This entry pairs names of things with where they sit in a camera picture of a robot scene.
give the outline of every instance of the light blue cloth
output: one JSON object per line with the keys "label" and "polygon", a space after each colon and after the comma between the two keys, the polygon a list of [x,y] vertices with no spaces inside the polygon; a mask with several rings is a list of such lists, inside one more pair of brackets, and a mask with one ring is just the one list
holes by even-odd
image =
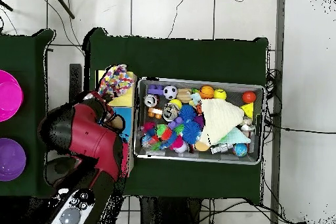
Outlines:
{"label": "light blue cloth", "polygon": [[237,127],[234,127],[217,144],[249,144],[250,138],[247,138]]}

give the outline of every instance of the yellow ball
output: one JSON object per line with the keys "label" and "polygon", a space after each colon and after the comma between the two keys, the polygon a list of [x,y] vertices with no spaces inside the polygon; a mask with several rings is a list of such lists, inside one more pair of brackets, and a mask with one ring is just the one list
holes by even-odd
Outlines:
{"label": "yellow ball", "polygon": [[178,99],[172,99],[171,101],[169,101],[169,103],[173,103],[177,106],[178,109],[181,109],[182,108],[182,103],[180,100]]}
{"label": "yellow ball", "polygon": [[214,99],[226,99],[226,93],[223,89],[215,89],[215,92],[213,93]]}

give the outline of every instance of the white cloth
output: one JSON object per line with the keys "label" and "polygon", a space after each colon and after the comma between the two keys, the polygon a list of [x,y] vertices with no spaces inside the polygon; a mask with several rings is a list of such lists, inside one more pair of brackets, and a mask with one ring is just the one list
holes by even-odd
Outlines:
{"label": "white cloth", "polygon": [[202,99],[205,118],[200,142],[207,146],[217,144],[234,127],[243,122],[244,111],[224,99]]}

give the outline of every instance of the purple bowl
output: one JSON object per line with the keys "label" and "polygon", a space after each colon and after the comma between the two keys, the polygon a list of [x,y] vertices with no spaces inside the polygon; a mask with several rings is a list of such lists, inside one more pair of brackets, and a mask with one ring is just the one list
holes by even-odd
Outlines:
{"label": "purple bowl", "polygon": [[26,166],[24,149],[16,141],[0,138],[0,181],[17,178]]}

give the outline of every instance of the soccer ball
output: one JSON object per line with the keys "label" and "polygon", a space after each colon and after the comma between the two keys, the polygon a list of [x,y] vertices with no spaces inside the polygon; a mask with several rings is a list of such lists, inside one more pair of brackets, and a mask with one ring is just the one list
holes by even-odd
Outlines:
{"label": "soccer ball", "polygon": [[163,95],[165,96],[166,99],[174,99],[177,96],[177,88],[175,86],[166,86],[163,89]]}

